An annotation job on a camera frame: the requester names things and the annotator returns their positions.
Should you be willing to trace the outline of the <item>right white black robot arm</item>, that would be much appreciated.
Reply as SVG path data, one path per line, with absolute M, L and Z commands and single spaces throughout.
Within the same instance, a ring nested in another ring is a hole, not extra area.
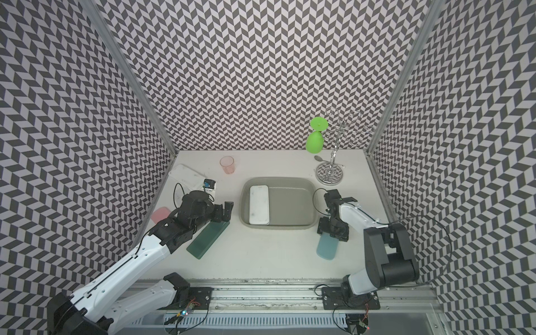
M 343 198 L 336 189 L 326 190 L 327 206 L 321 214 L 316 253 L 333 260 L 340 242 L 347 242 L 350 231 L 363 238 L 364 269 L 346 275 L 341 295 L 346 304 L 367 302 L 380 289 L 416 281 L 420 276 L 407 229 L 399 222 L 381 223 L 366 213 L 352 197 Z

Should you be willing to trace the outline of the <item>pink pencil case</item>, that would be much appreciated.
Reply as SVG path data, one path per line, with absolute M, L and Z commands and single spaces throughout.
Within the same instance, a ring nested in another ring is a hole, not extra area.
M 152 213 L 151 220 L 154 222 L 154 224 L 157 224 L 161 220 L 169 217 L 170 213 L 171 211 L 167 207 L 159 207 Z

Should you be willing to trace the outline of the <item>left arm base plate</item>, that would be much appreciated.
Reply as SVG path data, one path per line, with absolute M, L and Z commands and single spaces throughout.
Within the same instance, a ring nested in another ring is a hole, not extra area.
M 172 295 L 173 300 L 160 310 L 184 310 L 188 303 L 194 305 L 194 311 L 206 311 L 212 301 L 212 287 L 190 287 Z

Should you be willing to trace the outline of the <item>grey plastic storage box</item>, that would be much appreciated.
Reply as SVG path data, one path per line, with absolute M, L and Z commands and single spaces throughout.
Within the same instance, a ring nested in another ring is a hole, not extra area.
M 267 187 L 269 220 L 266 224 L 254 224 L 250 219 L 251 188 Z M 318 223 L 319 215 L 314 208 L 314 184 L 298 177 L 255 177 L 248 180 L 242 189 L 239 218 L 254 229 L 304 230 Z

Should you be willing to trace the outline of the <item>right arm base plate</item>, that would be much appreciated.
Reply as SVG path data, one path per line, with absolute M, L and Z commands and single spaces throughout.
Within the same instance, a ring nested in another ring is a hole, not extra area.
M 376 311 L 381 309 L 380 301 L 375 293 L 354 295 L 340 287 L 321 287 L 321 300 L 324 310 L 347 309 L 353 311 Z

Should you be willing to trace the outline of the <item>dark green pencil case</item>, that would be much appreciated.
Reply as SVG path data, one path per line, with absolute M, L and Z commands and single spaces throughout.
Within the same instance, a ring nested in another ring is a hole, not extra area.
M 229 225 L 229 221 L 210 222 L 186 248 L 187 251 L 194 258 L 200 260 Z

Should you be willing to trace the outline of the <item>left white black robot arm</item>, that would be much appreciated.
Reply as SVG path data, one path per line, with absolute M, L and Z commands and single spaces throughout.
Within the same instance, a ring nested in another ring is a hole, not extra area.
M 148 232 L 140 243 L 96 279 L 47 304 L 49 334 L 115 334 L 160 308 L 191 304 L 191 284 L 173 272 L 140 293 L 122 298 L 142 275 L 190 241 L 210 222 L 231 219 L 234 204 L 214 204 L 210 194 L 191 191 L 181 205 Z

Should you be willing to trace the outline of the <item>light teal pencil case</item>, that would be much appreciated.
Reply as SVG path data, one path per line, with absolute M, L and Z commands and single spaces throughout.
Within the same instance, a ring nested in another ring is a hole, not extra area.
M 333 260 L 336 257 L 339 240 L 330 234 L 322 233 L 316 249 L 317 255 L 324 260 Z

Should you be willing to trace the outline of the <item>white pencil case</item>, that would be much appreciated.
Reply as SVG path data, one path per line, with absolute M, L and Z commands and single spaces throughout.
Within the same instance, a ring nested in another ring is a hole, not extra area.
M 249 191 L 249 223 L 254 226 L 269 224 L 269 187 L 255 185 Z

